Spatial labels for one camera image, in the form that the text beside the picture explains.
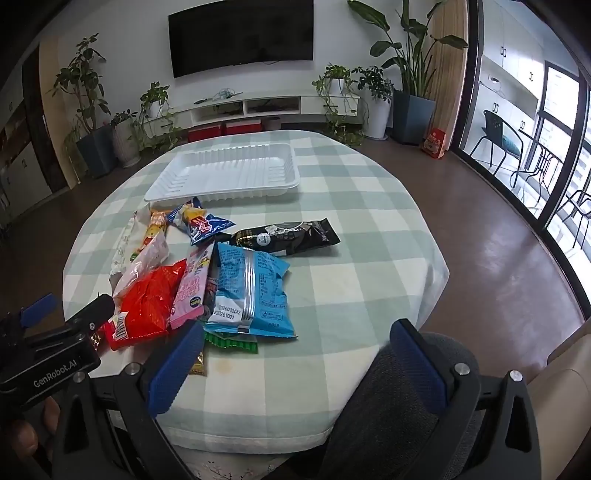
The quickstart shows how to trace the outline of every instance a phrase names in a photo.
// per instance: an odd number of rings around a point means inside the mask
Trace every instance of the red snack bag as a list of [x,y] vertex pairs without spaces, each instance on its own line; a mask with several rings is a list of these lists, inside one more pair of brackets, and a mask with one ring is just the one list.
[[133,284],[123,297],[121,313],[105,323],[112,350],[166,335],[170,309],[186,268],[187,260],[183,259],[158,267]]
[[425,139],[422,150],[433,158],[441,158],[445,153],[445,137],[446,133],[443,130],[432,129]]

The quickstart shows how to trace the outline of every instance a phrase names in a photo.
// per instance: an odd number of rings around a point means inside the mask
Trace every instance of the beige sofa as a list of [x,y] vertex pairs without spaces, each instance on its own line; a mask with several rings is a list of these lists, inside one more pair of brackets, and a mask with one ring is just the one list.
[[591,319],[552,352],[528,391],[542,479],[591,478]]

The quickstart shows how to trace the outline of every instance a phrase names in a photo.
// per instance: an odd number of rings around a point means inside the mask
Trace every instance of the screw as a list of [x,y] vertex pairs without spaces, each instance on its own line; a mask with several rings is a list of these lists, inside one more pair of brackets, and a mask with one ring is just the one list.
[[521,372],[519,370],[511,370],[509,376],[511,377],[513,382],[521,382],[523,380],[523,375],[521,375]]
[[470,367],[467,366],[466,364],[455,364],[453,366],[453,369],[459,374],[459,375],[467,375],[470,373]]
[[72,378],[74,379],[75,383],[82,383],[85,377],[86,374],[84,372],[76,372]]
[[128,375],[136,375],[139,372],[140,367],[140,364],[134,362],[125,367],[125,373]]

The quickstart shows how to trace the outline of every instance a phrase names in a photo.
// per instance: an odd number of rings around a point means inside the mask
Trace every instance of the chair backrest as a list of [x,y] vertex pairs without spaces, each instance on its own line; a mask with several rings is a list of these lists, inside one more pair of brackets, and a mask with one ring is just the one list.
[[486,137],[498,147],[503,148],[503,119],[490,110],[484,110]]

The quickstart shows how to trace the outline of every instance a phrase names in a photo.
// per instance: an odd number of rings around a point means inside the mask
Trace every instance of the human hand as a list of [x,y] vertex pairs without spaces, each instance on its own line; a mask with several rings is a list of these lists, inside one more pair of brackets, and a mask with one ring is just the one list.
[[[49,397],[43,408],[43,423],[51,435],[56,434],[57,422],[60,418],[60,406]],[[35,429],[24,420],[15,421],[7,431],[8,440],[19,458],[33,455],[39,446],[39,438]],[[47,456],[51,459],[52,451],[47,449]]]

